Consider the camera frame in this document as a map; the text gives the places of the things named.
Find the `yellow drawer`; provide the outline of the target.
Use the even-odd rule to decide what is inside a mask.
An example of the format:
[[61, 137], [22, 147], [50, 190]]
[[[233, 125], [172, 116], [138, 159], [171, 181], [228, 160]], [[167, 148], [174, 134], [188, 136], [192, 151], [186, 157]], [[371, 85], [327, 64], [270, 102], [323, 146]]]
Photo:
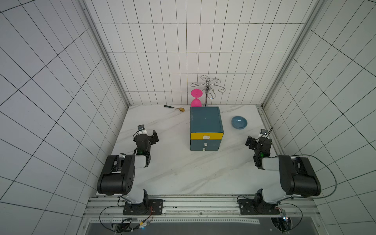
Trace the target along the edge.
[[224, 133], [191, 133], [191, 140], [222, 140]]

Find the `teal drawer cabinet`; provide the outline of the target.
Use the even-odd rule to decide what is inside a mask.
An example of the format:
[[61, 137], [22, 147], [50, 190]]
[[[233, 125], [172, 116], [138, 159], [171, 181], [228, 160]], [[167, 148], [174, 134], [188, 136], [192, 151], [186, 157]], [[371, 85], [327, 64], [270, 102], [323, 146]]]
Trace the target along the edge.
[[190, 142], [191, 133], [224, 133], [219, 107], [192, 107], [190, 115]]

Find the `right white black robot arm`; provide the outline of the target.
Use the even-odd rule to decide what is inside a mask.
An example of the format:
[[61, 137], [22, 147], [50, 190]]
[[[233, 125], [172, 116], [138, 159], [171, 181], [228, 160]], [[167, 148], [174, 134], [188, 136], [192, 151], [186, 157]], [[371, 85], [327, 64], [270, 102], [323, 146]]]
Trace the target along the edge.
[[260, 170], [276, 171], [279, 181], [265, 189], [259, 189], [253, 199], [237, 199], [242, 215], [280, 214], [278, 203], [293, 197], [319, 196], [321, 184], [308, 158], [289, 155], [270, 156], [272, 140], [248, 137], [245, 143], [254, 150], [255, 166]]

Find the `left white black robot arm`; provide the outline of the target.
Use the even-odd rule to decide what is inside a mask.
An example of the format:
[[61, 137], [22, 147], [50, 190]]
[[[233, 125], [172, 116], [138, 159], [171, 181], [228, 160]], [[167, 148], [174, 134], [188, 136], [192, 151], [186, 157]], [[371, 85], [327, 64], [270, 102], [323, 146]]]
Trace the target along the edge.
[[143, 125], [133, 136], [136, 148], [132, 154], [109, 155], [105, 161], [97, 191], [107, 196], [119, 195], [125, 200], [124, 215], [161, 215], [162, 199], [149, 199], [146, 190], [133, 185], [136, 169], [146, 168], [151, 162], [151, 146], [159, 141], [156, 131], [148, 135]]

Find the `blue bowl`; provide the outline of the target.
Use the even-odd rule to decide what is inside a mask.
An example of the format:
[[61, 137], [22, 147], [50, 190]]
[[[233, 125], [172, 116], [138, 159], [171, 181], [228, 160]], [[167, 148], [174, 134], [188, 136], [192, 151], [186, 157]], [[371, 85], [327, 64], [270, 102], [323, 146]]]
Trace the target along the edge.
[[235, 129], [243, 130], [247, 127], [248, 122], [244, 117], [235, 116], [232, 118], [231, 124]]

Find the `pink hourglass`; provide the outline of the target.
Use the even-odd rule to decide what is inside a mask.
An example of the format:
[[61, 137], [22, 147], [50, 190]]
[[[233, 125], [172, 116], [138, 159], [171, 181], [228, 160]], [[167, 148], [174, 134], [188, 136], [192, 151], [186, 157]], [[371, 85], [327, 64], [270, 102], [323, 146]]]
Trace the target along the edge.
[[200, 89], [194, 89], [191, 91], [192, 97], [194, 97], [193, 101], [191, 102], [191, 107], [201, 107], [202, 102], [200, 98], [203, 96], [203, 92]]

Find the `black handled gold spoon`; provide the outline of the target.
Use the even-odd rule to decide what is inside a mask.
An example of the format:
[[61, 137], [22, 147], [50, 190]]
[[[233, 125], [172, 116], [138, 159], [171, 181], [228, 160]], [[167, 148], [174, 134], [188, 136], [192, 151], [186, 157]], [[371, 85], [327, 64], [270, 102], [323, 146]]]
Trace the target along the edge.
[[179, 110], [179, 111], [181, 111], [181, 112], [184, 112], [185, 111], [185, 109], [184, 108], [177, 108], [177, 107], [173, 107], [173, 106], [169, 106], [169, 105], [164, 105], [164, 107], [165, 108], [170, 108], [170, 109], [177, 109], [177, 110]]

